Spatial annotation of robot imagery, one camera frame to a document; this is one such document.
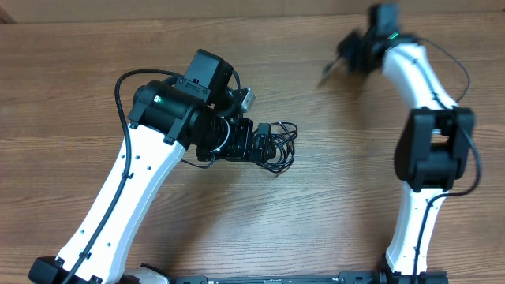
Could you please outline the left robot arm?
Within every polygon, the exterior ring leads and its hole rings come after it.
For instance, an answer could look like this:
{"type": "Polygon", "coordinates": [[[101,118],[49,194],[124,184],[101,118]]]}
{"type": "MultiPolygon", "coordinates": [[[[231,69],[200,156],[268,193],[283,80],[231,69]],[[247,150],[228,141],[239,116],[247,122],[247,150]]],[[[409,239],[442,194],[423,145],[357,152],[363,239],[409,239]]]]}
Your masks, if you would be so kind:
{"type": "Polygon", "coordinates": [[[244,114],[253,93],[223,58],[198,50],[184,74],[157,70],[121,113],[124,140],[90,211],[56,256],[35,260],[34,283],[167,283],[160,269],[125,262],[160,186],[190,146],[200,161],[263,163],[275,157],[271,128],[244,114]]]}

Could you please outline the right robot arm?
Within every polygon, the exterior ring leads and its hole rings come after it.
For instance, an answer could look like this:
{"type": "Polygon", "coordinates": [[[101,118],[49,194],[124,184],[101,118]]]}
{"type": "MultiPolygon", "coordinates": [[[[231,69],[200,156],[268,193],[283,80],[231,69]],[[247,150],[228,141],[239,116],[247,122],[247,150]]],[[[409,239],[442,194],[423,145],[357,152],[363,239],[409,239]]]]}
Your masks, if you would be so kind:
{"type": "Polygon", "coordinates": [[[402,201],[395,232],[377,272],[351,274],[374,283],[446,283],[444,272],[427,270],[428,246],[440,208],[466,169],[469,155],[480,183],[481,159],[473,142],[474,113],[461,108],[443,88],[431,67],[424,38],[404,33],[396,2],[368,8],[366,33],[353,30],[336,47],[336,58],[323,69],[324,84],[337,69],[366,78],[379,70],[402,96],[409,115],[394,153],[402,182],[402,201]]]}

